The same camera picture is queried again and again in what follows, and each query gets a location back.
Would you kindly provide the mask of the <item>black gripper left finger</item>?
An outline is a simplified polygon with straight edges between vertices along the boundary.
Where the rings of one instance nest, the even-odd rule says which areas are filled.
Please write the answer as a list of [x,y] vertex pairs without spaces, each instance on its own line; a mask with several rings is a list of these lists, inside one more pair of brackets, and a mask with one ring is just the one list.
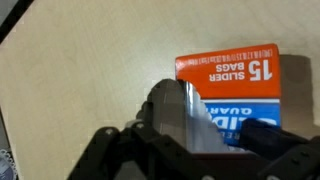
[[195,180],[195,161],[185,148],[184,82],[163,79],[152,87],[131,125],[98,129],[67,180],[131,180],[131,163],[146,180]]

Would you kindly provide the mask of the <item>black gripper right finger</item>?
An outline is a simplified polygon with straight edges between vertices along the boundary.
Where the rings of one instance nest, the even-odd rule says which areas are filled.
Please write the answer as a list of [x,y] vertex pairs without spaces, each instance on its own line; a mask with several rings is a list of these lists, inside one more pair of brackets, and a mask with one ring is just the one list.
[[239,145],[269,163],[259,180],[319,180],[320,136],[306,139],[257,119],[241,126]]

